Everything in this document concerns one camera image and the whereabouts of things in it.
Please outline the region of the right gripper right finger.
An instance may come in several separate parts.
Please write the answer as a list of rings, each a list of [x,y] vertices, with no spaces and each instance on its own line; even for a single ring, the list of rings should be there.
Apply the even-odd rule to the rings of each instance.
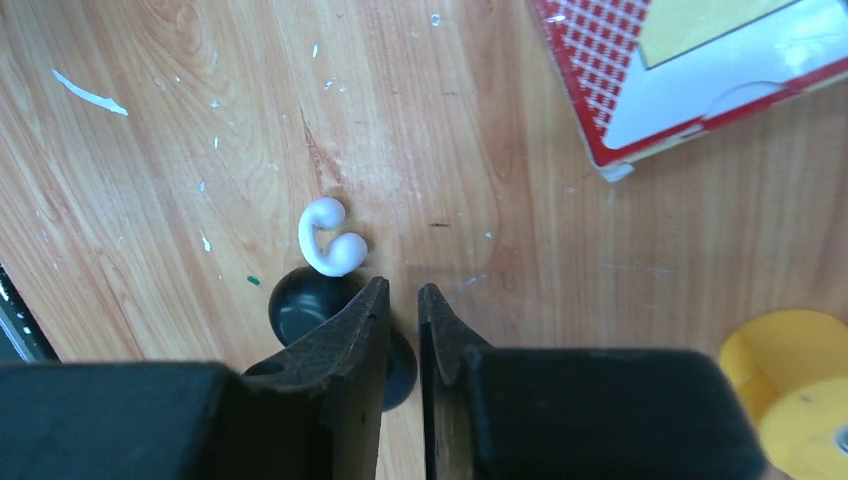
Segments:
[[[440,289],[418,294],[430,479],[759,479],[728,381],[691,350],[489,344]]]

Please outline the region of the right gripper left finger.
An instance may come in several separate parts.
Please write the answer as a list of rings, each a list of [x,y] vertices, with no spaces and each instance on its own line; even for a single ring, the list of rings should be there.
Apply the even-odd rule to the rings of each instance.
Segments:
[[[371,479],[389,283],[244,373],[215,362],[1,370],[5,479]]]

